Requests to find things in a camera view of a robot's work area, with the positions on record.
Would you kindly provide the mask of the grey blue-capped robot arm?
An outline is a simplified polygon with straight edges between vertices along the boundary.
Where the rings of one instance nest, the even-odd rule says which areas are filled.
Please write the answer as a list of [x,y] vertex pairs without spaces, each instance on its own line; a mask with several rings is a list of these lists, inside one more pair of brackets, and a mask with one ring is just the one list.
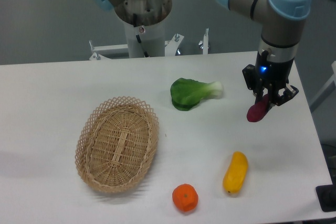
[[[94,0],[101,9],[114,10],[123,22],[131,58],[174,55],[166,45],[164,22],[172,0]],[[289,73],[312,0],[216,0],[225,8],[262,24],[254,65],[243,69],[256,103],[267,108],[291,100],[298,89],[289,84]]]

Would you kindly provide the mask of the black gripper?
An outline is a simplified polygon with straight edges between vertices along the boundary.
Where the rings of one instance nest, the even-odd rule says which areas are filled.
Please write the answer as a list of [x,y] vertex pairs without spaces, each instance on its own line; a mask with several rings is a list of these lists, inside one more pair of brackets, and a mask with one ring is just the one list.
[[262,101],[264,88],[268,90],[268,105],[281,106],[293,99],[299,90],[289,85],[289,74],[293,59],[286,62],[273,62],[267,58],[268,52],[257,53],[254,65],[247,65],[243,70],[243,76],[249,90],[253,91],[255,104]]

